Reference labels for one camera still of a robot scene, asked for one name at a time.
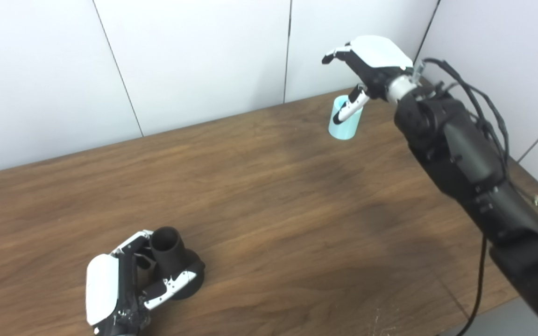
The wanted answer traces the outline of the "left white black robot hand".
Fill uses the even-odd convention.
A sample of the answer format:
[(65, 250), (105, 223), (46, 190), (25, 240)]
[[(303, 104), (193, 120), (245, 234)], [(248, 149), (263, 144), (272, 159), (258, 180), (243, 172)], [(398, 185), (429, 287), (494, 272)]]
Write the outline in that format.
[(205, 263), (174, 227), (141, 230), (87, 266), (85, 309), (96, 336), (137, 336), (151, 312), (193, 296)]

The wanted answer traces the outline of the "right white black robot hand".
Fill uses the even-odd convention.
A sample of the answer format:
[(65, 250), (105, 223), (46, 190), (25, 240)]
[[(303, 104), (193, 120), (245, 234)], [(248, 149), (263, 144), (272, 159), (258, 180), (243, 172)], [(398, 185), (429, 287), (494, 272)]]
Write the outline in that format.
[(380, 99), (396, 106), (418, 87), (411, 78), (412, 60), (389, 38), (359, 36), (328, 51), (321, 62), (329, 64), (335, 59), (344, 62), (361, 82), (333, 116), (334, 124), (344, 123), (370, 100)]

